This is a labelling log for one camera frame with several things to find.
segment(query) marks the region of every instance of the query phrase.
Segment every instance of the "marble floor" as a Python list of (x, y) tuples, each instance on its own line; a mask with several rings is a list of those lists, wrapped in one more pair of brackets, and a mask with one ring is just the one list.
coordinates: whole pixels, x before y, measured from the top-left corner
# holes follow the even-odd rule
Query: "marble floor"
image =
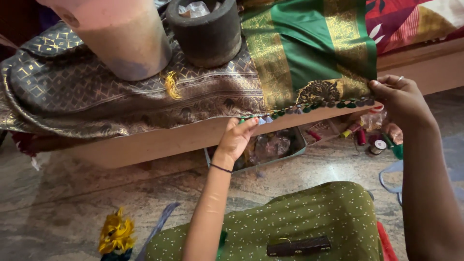
[[(443, 136), (464, 132), (464, 87), (426, 97)], [(203, 151), (136, 166), (104, 170), (60, 152), (41, 155), (43, 170), (17, 152), (10, 137), (0, 148), (0, 259), (3, 261), (99, 260), (97, 242), (106, 215), (124, 206), (135, 220), (136, 256), (164, 207), (180, 202), (165, 228), (190, 220), (206, 179)], [(378, 173), (395, 162), (390, 151), (357, 156), (352, 140), (333, 139), (298, 157), (261, 167), (264, 177), (246, 172), (232, 177), (227, 211), (267, 203), (283, 194), (329, 182), (361, 184), (375, 197), (400, 260), (406, 260), (401, 206), (380, 185)], [(400, 184), (401, 176), (388, 178)]]

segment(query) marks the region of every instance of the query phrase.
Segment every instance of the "patterned bedsheet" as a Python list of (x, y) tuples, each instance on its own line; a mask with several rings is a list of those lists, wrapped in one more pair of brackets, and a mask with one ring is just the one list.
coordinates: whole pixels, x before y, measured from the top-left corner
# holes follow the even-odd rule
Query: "patterned bedsheet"
[(464, 37), (464, 0), (367, 0), (366, 27), (377, 54)]

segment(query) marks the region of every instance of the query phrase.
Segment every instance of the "green dotted dress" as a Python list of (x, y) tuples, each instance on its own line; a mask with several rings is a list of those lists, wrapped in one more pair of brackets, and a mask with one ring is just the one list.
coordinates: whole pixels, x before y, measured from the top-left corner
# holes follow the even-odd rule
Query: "green dotted dress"
[[(382, 261), (376, 222), (374, 203), (362, 186), (352, 182), (325, 183), (277, 197), (262, 207), (227, 214), (223, 230), (228, 236), (217, 260)], [(155, 235), (147, 245), (145, 260), (181, 260), (188, 226)], [(322, 235), (332, 244), (328, 252), (293, 257), (266, 255), (269, 243)]]

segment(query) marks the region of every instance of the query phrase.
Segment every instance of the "yellow thread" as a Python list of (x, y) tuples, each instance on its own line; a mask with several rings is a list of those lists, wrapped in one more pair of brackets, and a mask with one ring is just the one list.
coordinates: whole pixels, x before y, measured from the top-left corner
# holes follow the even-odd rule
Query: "yellow thread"
[(100, 233), (98, 251), (108, 254), (115, 249), (123, 252), (134, 247), (135, 240), (130, 237), (134, 232), (134, 222), (126, 219), (122, 221), (122, 208), (116, 213), (106, 216), (105, 224)]
[(164, 82), (164, 87), (166, 88), (166, 92), (174, 100), (178, 100), (182, 98), (175, 84), (176, 79), (177, 79), (176, 72), (170, 71), (168, 72), (168, 75), (166, 76), (166, 81)]
[(290, 247), (291, 247), (291, 241), (290, 241), (290, 239), (284, 238), (284, 237), (283, 237), (283, 238), (279, 238), (279, 239), (286, 239), (286, 240), (288, 240), (288, 241), (290, 242)]

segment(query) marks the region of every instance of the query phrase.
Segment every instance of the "red thread spool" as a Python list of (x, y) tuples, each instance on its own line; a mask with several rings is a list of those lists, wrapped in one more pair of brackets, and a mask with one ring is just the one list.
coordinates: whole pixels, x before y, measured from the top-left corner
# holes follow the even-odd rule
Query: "red thread spool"
[(356, 132), (356, 137), (358, 138), (358, 145), (364, 146), (366, 145), (366, 134), (364, 133), (364, 129), (360, 129)]
[(316, 139), (316, 141), (322, 140), (321, 136), (319, 136), (317, 133), (315, 133), (312, 130), (308, 130), (307, 133), (311, 135), (314, 139)]

